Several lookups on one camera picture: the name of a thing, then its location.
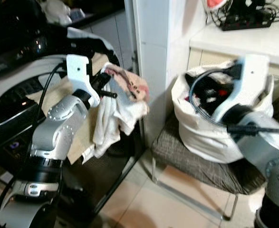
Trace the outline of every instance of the metal chair leg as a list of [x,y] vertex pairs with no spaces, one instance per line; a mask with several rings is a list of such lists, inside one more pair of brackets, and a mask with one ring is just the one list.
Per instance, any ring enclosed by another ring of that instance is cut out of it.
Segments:
[[207,212],[208,214],[211,214],[212,216],[225,220],[225,221],[230,221],[234,215],[235,212],[235,208],[238,202],[238,195],[235,195],[235,199],[234,199],[234,203],[233,203],[233,207],[232,207],[232,211],[231,211],[231,215],[227,216],[224,214],[221,214],[220,212],[216,211],[216,210],[212,210],[209,207],[203,205],[202,203],[196,201],[195,199],[183,194],[182,192],[176,190],[175,188],[172,188],[171,186],[161,182],[160,180],[158,180],[158,178],[156,177],[156,159],[155,157],[152,156],[152,181],[157,184],[158,186],[166,189],[167,191],[173,193],[175,196],[183,199],[184,201],[186,201],[187,203],[190,203],[196,207],[198,207],[199,209],[201,209],[204,212]]

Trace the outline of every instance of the tiled floor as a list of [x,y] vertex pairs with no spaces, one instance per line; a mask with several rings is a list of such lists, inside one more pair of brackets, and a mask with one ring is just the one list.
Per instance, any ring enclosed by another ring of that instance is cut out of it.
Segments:
[[[232,221],[209,215],[154,184],[147,151],[101,210],[92,228],[252,228],[264,189],[239,196]],[[172,167],[157,167],[159,179],[197,201],[230,215],[234,195],[212,188]]]

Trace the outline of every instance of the white bag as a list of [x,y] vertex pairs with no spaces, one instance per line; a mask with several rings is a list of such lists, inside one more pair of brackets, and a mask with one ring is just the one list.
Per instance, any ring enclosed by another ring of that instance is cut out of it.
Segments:
[[[195,67],[190,69],[188,73],[198,76],[208,69],[227,68],[229,66],[231,66],[230,61],[219,65]],[[264,112],[270,117],[273,115],[273,87],[273,77],[269,76],[265,88],[267,95],[253,108],[256,111]],[[226,129],[208,122],[195,113],[192,105],[185,100],[189,96],[189,89],[184,75],[179,75],[172,88],[172,101],[175,115],[179,121],[179,135],[187,149],[206,160],[218,163],[231,163],[243,158],[237,144]]]

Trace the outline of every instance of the gray chair seat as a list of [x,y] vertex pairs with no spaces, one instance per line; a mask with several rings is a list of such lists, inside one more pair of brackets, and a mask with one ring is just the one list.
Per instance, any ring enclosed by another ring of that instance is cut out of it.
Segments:
[[191,153],[178,133],[178,120],[171,115],[153,142],[152,155],[157,161],[218,189],[233,194],[251,194],[265,182],[262,174],[245,159],[229,164],[215,163]]

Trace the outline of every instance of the white counter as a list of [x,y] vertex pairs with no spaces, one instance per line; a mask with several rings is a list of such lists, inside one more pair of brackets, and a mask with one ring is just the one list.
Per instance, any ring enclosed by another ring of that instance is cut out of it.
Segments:
[[226,32],[212,23],[190,40],[190,47],[231,55],[265,54],[279,65],[279,22],[270,28]]

